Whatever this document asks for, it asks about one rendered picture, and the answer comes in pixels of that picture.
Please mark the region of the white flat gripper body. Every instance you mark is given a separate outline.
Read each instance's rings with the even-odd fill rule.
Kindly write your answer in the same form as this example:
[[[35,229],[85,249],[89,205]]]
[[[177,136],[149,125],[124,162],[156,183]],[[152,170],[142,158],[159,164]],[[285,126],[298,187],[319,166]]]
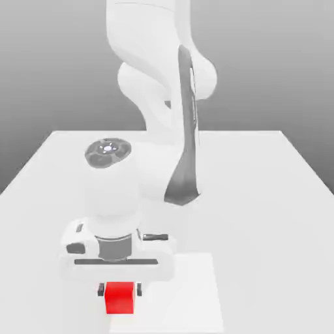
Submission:
[[[78,282],[151,282],[168,281],[175,271],[173,250],[139,252],[118,262],[89,259],[83,254],[58,255],[59,274],[66,281]]]

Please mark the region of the small red cube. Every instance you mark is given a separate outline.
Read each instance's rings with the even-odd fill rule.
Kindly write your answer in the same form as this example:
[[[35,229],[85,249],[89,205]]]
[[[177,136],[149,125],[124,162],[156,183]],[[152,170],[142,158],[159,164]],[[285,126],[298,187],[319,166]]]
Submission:
[[[106,313],[133,314],[134,293],[133,282],[107,282],[104,291]]]

